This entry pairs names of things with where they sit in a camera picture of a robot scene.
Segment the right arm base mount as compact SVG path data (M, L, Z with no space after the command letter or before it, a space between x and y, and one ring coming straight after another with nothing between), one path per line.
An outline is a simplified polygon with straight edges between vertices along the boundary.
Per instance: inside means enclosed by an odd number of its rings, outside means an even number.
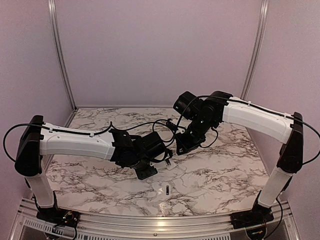
M266 224L274 220L271 212L262 214L251 210L234 212L230 215L231 224L234 229L247 228L255 225Z

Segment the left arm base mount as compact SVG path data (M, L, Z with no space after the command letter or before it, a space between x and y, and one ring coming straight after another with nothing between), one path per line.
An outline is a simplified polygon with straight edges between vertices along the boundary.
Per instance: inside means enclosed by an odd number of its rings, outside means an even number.
M78 225L80 213L74 210L60 209L53 213L38 212L36 217L40 220L58 225L75 228Z

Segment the white remote control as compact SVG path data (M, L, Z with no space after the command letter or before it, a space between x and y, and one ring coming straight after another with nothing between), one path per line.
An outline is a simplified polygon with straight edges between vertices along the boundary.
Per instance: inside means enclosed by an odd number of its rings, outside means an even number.
M172 168L174 168L176 165L175 165L175 163L174 162L171 162L169 159L166 159L165 160L165 167L167 168L167 169L172 169Z

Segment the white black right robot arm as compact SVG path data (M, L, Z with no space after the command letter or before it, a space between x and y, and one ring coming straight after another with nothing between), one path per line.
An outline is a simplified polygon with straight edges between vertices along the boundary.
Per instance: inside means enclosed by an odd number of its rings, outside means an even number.
M304 130L301 114L274 112L222 91L203 97L186 91L178 97L173 108L181 118L191 121L183 133L176 132L174 135L178 155L200 147L206 140L207 131L216 129L220 123L236 124L282 143L277 164L247 214L252 224L260 223L293 175L303 166Z

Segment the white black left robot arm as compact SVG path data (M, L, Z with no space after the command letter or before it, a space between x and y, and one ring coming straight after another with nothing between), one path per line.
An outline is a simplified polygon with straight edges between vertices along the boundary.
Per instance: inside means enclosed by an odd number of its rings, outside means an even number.
M71 155L111 161L133 169L139 180L157 174L152 163L172 157L172 151L154 131L139 136L112 126L102 131L78 130L44 122L41 115L35 115L24 127L14 167L30 186L38 212L53 223L60 222L64 215L42 170L43 156Z

